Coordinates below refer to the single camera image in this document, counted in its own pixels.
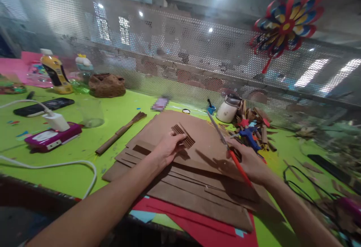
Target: white cable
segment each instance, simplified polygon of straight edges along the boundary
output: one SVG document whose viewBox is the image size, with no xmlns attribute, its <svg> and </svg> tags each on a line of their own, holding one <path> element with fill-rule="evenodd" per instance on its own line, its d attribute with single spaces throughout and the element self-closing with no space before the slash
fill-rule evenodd
<svg viewBox="0 0 361 247">
<path fill-rule="evenodd" d="M 89 195 L 91 189 L 94 186 L 95 180 L 97 179 L 97 168 L 90 161 L 74 161 L 74 162 L 64 162 L 64 163 L 61 163 L 61 164 L 51 164 L 51 165 L 44 165 L 44 166 L 31 166 L 31 165 L 28 165 L 28 164 L 24 164 L 24 163 L 15 161 L 13 159 L 9 159 L 9 158 L 4 157 L 2 155 L 0 155 L 0 159 L 4 159 L 4 160 L 6 160 L 8 162 L 11 162 L 13 164 L 16 164 L 16 165 L 19 165 L 19 166 L 22 166 L 22 167 L 26 167 L 26 168 L 29 168 L 29 169 L 42 169 L 42 168 L 57 167 L 57 166 L 63 166 L 63 165 L 69 165 L 69 164 L 86 163 L 86 164 L 88 164 L 88 165 L 90 165 L 92 167 L 92 170 L 94 172 L 94 177 L 93 177 L 93 180 L 91 181 L 90 186 L 87 189 L 83 199 L 86 198 Z"/>
<path fill-rule="evenodd" d="M 1 109 L 1 108 L 5 108 L 5 107 L 8 107 L 8 106 L 13 105 L 13 104 L 18 103 L 18 102 L 36 102 L 37 104 L 40 104 L 40 105 L 44 108 L 44 111 L 45 111 L 47 114 L 49 114 L 49 115 L 51 115 L 51 116 L 54 116 L 53 111 L 51 111 L 47 106 L 45 106 L 44 104 L 42 104 L 41 102 L 39 102 L 39 101 L 37 101 L 37 100 L 16 100 L 16 101 L 10 102 L 10 103 L 8 103 L 8 104 L 5 104 L 5 105 L 3 105 L 3 106 L 0 106 L 0 109 Z"/>
</svg>

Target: white charger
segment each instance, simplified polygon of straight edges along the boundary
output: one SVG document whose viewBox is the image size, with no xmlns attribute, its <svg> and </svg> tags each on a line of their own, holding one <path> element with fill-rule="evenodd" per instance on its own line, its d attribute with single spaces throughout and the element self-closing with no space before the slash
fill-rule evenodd
<svg viewBox="0 0 361 247">
<path fill-rule="evenodd" d="M 46 111 L 46 114 L 44 114 L 43 117 L 54 130 L 63 132 L 70 129 L 68 122 L 66 122 L 65 118 L 61 114 L 57 114 L 49 110 Z"/>
</svg>

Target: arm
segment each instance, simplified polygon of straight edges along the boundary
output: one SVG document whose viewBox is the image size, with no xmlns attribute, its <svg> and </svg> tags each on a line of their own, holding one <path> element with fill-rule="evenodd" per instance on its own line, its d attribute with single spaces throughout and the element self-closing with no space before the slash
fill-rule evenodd
<svg viewBox="0 0 361 247">
<path fill-rule="evenodd" d="M 82 200 L 26 246 L 99 246 L 135 199 L 173 161 L 186 135 L 168 133 L 152 153 L 120 178 Z"/>
<path fill-rule="evenodd" d="M 297 195 L 274 174 L 252 148 L 227 138 L 242 155 L 242 167 L 254 183 L 263 185 L 273 196 L 302 245 L 341 247 L 341 243 L 320 223 Z"/>
</svg>

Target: mesh panel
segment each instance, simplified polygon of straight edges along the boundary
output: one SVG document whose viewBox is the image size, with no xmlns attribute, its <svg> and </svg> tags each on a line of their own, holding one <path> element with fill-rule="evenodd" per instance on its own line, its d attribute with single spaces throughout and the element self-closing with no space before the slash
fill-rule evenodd
<svg viewBox="0 0 361 247">
<path fill-rule="evenodd" d="M 288 129 L 322 124 L 342 109 L 313 96 L 360 87 L 361 55 L 329 44 L 304 42 L 260 75 L 268 58 L 254 54 L 249 29 L 127 0 L 0 0 L 0 6 L 2 26 L 23 50 L 48 48 L 72 63 L 83 53 L 96 71 L 125 77 L 127 88 L 202 108 L 207 98 L 220 106 L 224 94 L 236 93 Z M 356 95 L 347 101 L 361 105 Z"/>
</svg>

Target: red scissors handle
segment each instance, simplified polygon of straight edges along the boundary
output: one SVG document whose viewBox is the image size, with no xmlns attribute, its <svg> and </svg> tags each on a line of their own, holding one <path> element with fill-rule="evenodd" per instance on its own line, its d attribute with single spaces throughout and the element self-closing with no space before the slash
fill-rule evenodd
<svg viewBox="0 0 361 247">
<path fill-rule="evenodd" d="M 245 171 L 243 170 L 242 166 L 240 165 L 240 162 L 238 161 L 238 159 L 237 159 L 237 157 L 236 157 L 236 154 L 235 154 L 231 149 L 228 150 L 228 153 L 231 155 L 231 157 L 232 157 L 234 163 L 236 164 L 238 171 L 239 171 L 240 174 L 242 175 L 244 181 L 245 181 L 251 188 L 253 188 L 252 182 L 249 180 L 249 178 L 247 177 L 247 174 L 245 173 Z"/>
</svg>

